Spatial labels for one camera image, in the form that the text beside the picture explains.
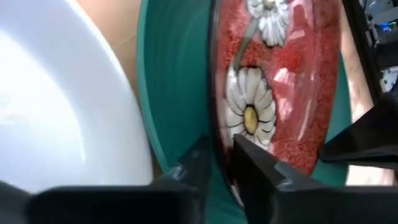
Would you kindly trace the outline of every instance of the teal plate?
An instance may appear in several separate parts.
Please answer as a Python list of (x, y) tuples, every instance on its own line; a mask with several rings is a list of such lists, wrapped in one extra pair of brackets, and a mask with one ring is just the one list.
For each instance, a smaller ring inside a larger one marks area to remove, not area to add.
[[(210, 11), (211, 0), (142, 0), (137, 34), (139, 96), (146, 131), (163, 171), (174, 166), (199, 136), (210, 133), (206, 74)], [(341, 58), (334, 104), (327, 140), (351, 123)], [(213, 164), (207, 222), (246, 223)], [(346, 173), (346, 166), (318, 161), (312, 177), (344, 185)]]

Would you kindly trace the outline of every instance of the red plate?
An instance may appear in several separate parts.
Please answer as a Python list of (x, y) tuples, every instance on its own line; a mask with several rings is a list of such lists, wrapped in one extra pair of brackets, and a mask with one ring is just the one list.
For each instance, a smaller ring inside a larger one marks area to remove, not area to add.
[(339, 2), (223, 0), (215, 10), (211, 87), (228, 182), (235, 133), (311, 174), (337, 84)]

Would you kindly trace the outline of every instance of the white ceramic bowl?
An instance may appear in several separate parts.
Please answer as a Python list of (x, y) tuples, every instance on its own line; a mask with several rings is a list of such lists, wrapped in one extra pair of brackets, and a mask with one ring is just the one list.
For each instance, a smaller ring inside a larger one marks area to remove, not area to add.
[(137, 101), (79, 5), (0, 1), (0, 181), (39, 192), (151, 180)]

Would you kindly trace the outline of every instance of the red textured surface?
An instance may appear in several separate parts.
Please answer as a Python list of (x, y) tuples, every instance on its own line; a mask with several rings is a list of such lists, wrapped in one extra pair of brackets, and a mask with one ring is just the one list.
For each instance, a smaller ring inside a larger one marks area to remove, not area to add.
[[(259, 32), (242, 66), (258, 66), (277, 104), (274, 154), (311, 174), (329, 126), (338, 75), (340, 6), (335, 0), (290, 1), (285, 45), (267, 47)], [(224, 0), (217, 46), (217, 94), (224, 97), (226, 69), (251, 21), (244, 0)]]

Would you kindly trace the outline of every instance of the white daisy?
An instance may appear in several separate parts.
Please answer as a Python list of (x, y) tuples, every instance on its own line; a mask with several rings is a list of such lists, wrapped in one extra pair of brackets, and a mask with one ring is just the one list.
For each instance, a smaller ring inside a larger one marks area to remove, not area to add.
[(289, 21), (286, 0), (247, 0), (248, 11), (259, 19), (262, 39), (270, 47), (283, 46)]
[(269, 150), (275, 134), (276, 105), (260, 68), (229, 68), (226, 82), (225, 121), (228, 138), (242, 134)]

